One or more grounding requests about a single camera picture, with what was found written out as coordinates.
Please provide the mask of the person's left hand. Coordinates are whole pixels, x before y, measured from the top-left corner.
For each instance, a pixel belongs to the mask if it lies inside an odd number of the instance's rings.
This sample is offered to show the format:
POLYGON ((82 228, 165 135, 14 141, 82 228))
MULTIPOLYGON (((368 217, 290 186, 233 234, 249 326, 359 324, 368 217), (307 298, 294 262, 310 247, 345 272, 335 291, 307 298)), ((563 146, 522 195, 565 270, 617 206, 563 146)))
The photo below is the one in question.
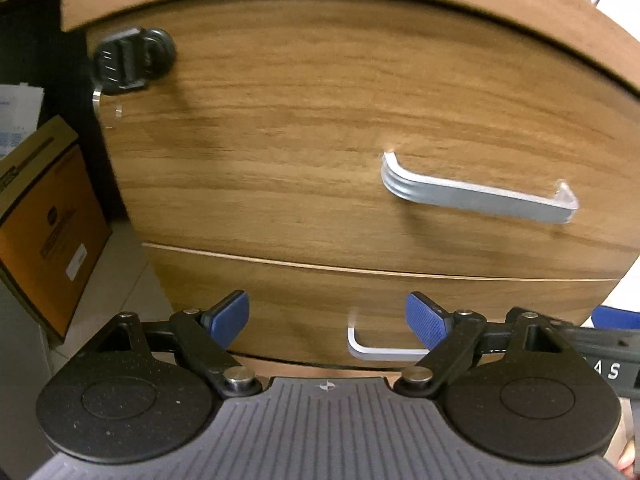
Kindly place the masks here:
POLYGON ((639 478, 639 402, 620 398, 620 423, 605 453, 627 479, 639 478))

